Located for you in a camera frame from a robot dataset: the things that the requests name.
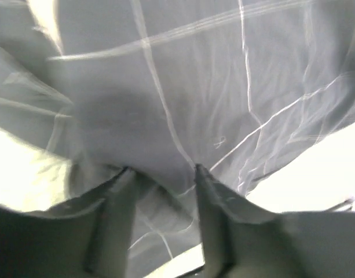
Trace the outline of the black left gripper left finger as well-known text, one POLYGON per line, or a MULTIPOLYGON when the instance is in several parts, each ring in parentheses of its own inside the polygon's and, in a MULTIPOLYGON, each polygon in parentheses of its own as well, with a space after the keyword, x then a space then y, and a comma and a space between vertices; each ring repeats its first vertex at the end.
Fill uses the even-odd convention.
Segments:
POLYGON ((0 277, 125 277, 137 175, 118 175, 48 211, 0 205, 0 277))

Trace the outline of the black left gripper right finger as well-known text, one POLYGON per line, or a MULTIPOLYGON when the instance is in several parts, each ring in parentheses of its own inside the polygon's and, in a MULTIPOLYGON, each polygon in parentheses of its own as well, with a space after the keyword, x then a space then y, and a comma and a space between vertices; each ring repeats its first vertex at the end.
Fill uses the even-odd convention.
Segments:
POLYGON ((351 200, 322 211, 274 213, 195 170, 204 277, 355 278, 351 200))

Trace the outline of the dark grey checked pillowcase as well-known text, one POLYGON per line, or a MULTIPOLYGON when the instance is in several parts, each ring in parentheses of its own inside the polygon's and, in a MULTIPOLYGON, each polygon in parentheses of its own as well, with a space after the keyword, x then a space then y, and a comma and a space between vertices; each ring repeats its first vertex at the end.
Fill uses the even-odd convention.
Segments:
POLYGON ((241 195, 355 122, 355 1, 0 1, 0 205, 152 178, 129 262, 199 244, 193 167, 241 195))

